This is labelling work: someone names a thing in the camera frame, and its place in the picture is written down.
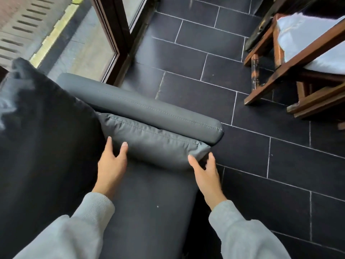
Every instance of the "black pillow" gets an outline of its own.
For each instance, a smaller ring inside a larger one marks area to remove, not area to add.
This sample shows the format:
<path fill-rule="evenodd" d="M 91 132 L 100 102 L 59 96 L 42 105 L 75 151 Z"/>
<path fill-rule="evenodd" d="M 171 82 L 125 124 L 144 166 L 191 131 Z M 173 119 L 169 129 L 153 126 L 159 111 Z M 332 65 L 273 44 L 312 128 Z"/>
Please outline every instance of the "black pillow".
<path fill-rule="evenodd" d="M 12 68 L 0 84 L 0 258 L 75 211 L 105 145 L 90 106 L 22 58 Z"/>

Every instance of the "gray sweatshirt sleeve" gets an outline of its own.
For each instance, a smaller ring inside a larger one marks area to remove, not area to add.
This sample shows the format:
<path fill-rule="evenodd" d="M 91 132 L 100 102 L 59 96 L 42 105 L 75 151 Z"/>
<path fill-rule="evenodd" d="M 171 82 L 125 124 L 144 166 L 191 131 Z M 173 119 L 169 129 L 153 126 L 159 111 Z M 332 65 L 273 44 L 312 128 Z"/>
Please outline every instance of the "gray sweatshirt sleeve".
<path fill-rule="evenodd" d="M 88 193 L 71 218 L 60 216 L 15 259 L 97 259 L 103 232 L 114 214 L 113 203 L 100 193 Z"/>
<path fill-rule="evenodd" d="M 224 259 L 290 259 L 270 230 L 258 220 L 245 220 L 230 200 L 218 204 L 208 220 L 222 241 Z"/>

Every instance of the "sweatshirt cuff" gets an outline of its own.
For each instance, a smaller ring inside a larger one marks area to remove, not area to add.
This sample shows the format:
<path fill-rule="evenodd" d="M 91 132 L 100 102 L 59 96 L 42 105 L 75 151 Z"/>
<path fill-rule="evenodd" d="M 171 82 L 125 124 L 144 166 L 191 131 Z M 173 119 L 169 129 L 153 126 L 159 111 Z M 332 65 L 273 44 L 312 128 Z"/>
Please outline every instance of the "sweatshirt cuff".
<path fill-rule="evenodd" d="M 224 240 L 229 227 L 235 222 L 245 220 L 230 200 L 222 201 L 210 213 L 208 221 L 221 241 Z"/>
<path fill-rule="evenodd" d="M 108 197 L 101 193 L 87 193 L 72 217 L 78 217 L 96 224 L 103 234 L 115 206 Z"/>

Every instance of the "ventilation slot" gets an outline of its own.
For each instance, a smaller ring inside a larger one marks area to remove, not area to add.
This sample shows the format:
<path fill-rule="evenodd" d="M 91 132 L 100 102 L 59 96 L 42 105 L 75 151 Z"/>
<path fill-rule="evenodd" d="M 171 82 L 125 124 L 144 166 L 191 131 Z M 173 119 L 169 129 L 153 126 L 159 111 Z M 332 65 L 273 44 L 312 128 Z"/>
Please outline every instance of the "ventilation slot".
<path fill-rule="evenodd" d="M 39 7 L 39 8 L 43 8 L 43 9 L 50 10 L 49 7 L 46 7 L 46 6 L 43 6 L 43 5 L 39 5 L 39 4 L 35 4 L 35 3 L 32 3 L 31 5 L 36 6 L 36 7 Z"/>
<path fill-rule="evenodd" d="M 32 10 L 32 9 L 26 9 L 28 12 L 32 12 L 32 13 L 38 13 L 41 15 L 46 15 L 46 13 L 40 12 L 40 11 L 36 11 L 36 10 Z"/>
<path fill-rule="evenodd" d="M 44 3 L 51 3 L 51 4 L 53 4 L 53 2 L 50 2 L 50 1 L 47 1 L 47 0 L 37 0 L 37 1 L 41 1 L 41 2 L 44 2 Z"/>
<path fill-rule="evenodd" d="M 25 25 L 27 25 L 27 26 L 33 26 L 33 27 L 37 27 L 37 26 L 38 26 L 38 25 L 36 25 L 36 24 L 24 22 L 24 21 L 21 21 L 21 20 L 18 20 L 17 22 L 18 22 L 18 23 L 25 24 Z"/>
<path fill-rule="evenodd" d="M 11 41 L 11 40 L 7 40 L 7 39 L 1 39 L 3 42 L 5 43 L 10 43 L 10 44 L 14 44 L 14 45 L 17 45 L 17 46 L 23 46 L 24 44 L 23 43 L 17 43 L 15 41 Z"/>
<path fill-rule="evenodd" d="M 10 48 L 3 47 L 3 46 L 0 46 L 0 49 L 11 52 L 11 53 L 17 53 L 18 52 L 17 50 L 10 49 Z"/>
<path fill-rule="evenodd" d="M 27 30 L 27 29 L 23 29 L 23 28 L 20 28 L 20 27 L 17 27 L 17 26 L 12 26 L 12 28 L 15 29 L 15 30 L 26 32 L 26 33 L 33 33 L 33 31 L 30 31 L 30 30 Z"/>
<path fill-rule="evenodd" d="M 10 61 L 13 60 L 13 58 L 11 58 L 9 56 L 6 56 L 6 55 L 2 55 L 2 54 L 0 54 L 0 58 L 6 59 L 6 60 L 10 60 Z"/>
<path fill-rule="evenodd" d="M 26 18 L 29 18 L 29 19 L 32 19 L 32 20 L 42 21 L 42 19 L 39 19 L 39 18 L 36 18 L 36 17 L 33 17 L 33 16 L 29 16 L 29 15 L 26 15 L 26 14 L 22 14 L 22 16 L 26 17 Z"/>

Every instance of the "stitching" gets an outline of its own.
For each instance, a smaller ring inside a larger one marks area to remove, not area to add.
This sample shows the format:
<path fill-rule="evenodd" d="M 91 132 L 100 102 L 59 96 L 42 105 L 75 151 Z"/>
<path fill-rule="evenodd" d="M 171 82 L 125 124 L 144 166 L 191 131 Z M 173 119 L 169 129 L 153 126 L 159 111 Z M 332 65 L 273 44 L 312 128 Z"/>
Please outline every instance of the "stitching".
<path fill-rule="evenodd" d="M 118 122 L 121 122 L 121 123 L 123 123 L 123 124 L 132 126 L 132 127 L 136 128 L 136 129 L 142 130 L 142 131 L 144 131 L 144 132 L 148 132 L 148 133 L 155 134 L 155 135 L 158 135 L 158 136 L 161 136 L 161 137 L 169 138 L 169 139 L 171 139 L 171 140 L 175 140 L 175 141 L 179 141 L 179 142 L 184 142 L 184 143 L 187 143 L 187 144 L 194 144 L 194 143 L 191 143 L 191 142 L 186 142 L 186 141 L 178 140 L 178 139 L 175 139 L 175 138 L 171 138 L 171 137 L 169 137 L 169 136 L 164 136 L 164 135 L 161 135 L 161 134 L 156 134 L 156 133 L 154 133 L 154 132 L 144 130 L 144 129 L 139 128 L 139 127 L 137 127 L 137 126 L 134 126 L 134 125 L 128 124 L 128 123 L 126 123 L 126 122 L 120 121 L 120 120 L 118 120 L 118 119 L 115 119 L 115 118 L 113 118 L 113 117 L 111 117 L 111 116 L 109 116 L 109 115 L 108 115 L 107 117 L 110 118 L 110 119 L 113 119 L 114 121 L 118 121 Z"/>
<path fill-rule="evenodd" d="M 111 94 L 111 95 L 113 95 L 113 96 L 115 96 L 115 97 L 118 97 L 118 98 L 124 100 L 124 101 L 128 101 L 128 102 L 131 102 L 131 103 L 133 103 L 133 104 L 137 104 L 137 105 L 143 106 L 143 107 L 145 107 L 145 108 L 148 108 L 148 109 L 151 109 L 151 110 L 154 110 L 154 111 L 158 111 L 158 112 L 161 112 L 161 113 L 170 115 L 170 116 L 172 116 L 172 117 L 175 117 L 175 118 L 178 118 L 178 119 L 187 121 L 187 122 L 191 122 L 191 123 L 193 123 L 193 124 L 201 125 L 201 126 L 204 126 L 204 127 L 206 127 L 206 128 L 212 128 L 212 130 L 216 130 L 216 131 L 218 131 L 218 132 L 221 132 L 221 131 L 222 131 L 222 128 L 218 128 L 218 127 L 211 126 L 211 125 L 207 125 L 207 124 L 200 124 L 200 123 L 198 123 L 198 122 L 193 122 L 193 121 L 184 119 L 184 118 L 182 118 L 182 117 L 175 116 L 175 115 L 172 115 L 172 114 L 170 114 L 170 113 L 166 113 L 166 112 L 164 112 L 164 111 L 161 111 L 161 110 L 158 110 L 158 109 L 155 109 L 155 108 L 151 108 L 151 107 L 148 107 L 148 106 L 143 105 L 143 104 L 139 104 L 139 103 L 133 102 L 133 101 L 131 101 L 131 100 L 125 99 L 125 98 L 123 98 L 122 96 L 119 96 L 119 95 L 116 95 L 116 94 L 113 94 L 113 93 L 105 93 L 105 92 L 102 92 L 102 91 L 100 91 L 100 90 L 97 90 L 97 91 L 100 92 L 100 93 L 102 93 L 102 94 L 106 94 L 106 95 Z"/>

